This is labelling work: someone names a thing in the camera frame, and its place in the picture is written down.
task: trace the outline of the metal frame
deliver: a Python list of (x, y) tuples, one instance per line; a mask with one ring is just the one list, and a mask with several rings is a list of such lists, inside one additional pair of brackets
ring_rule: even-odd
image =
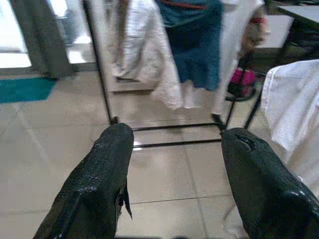
[[(96, 37), (95, 37), (96, 36), (95, 27), (92, 24), (93, 23), (93, 17), (91, 15), (92, 11), (91, 11), (90, 2), (88, 0), (83, 0), (83, 8), (84, 8), (84, 11), (86, 14), (86, 18), (87, 18), (88, 25), (89, 25), (89, 30), (91, 33), (94, 53), (96, 56), (96, 63), (97, 63), (98, 72), (99, 72), (99, 80), (100, 80), (101, 89), (102, 89), (103, 98), (104, 98), (104, 103), (105, 103), (105, 107), (106, 107), (106, 111), (107, 111), (107, 115), (108, 115), (108, 120), (109, 120), (110, 124), (115, 124), (115, 123), (119, 122), (119, 118), (112, 116), (111, 107), (110, 107), (110, 104), (108, 101), (108, 96), (106, 93), (107, 92), (106, 79), (104, 79), (104, 75), (103, 75), (103, 71), (102, 71), (102, 65), (100, 62), (101, 54), (98, 50), (98, 42), (96, 41)], [(224, 123), (221, 120), (219, 115), (211, 115), (211, 117), (214, 121), (211, 123), (194, 123), (194, 124), (178, 124), (178, 125), (165, 125), (165, 126), (153, 126), (153, 127), (138, 127), (138, 128), (133, 128), (133, 131), (216, 126), (219, 128), (220, 132), (222, 133), (222, 131), (227, 128), (227, 126), (230, 122), (233, 110), (235, 108), (235, 103), (247, 101), (247, 100), (253, 98), (255, 94), (256, 94), (256, 91), (254, 90), (253, 93), (248, 97), (244, 97), (244, 98), (227, 97), (226, 101), (231, 101), (232, 105), (231, 105), (230, 111), (228, 113), (226, 123)], [(189, 144), (199, 144), (199, 143), (216, 143), (216, 142), (221, 142), (221, 138), (213, 138), (213, 139), (206, 139), (206, 140), (192, 140), (192, 141), (177, 141), (177, 142), (142, 144), (142, 145), (135, 145), (134, 148), (150, 148), (150, 147), (177, 146), (177, 145), (189, 145)]]

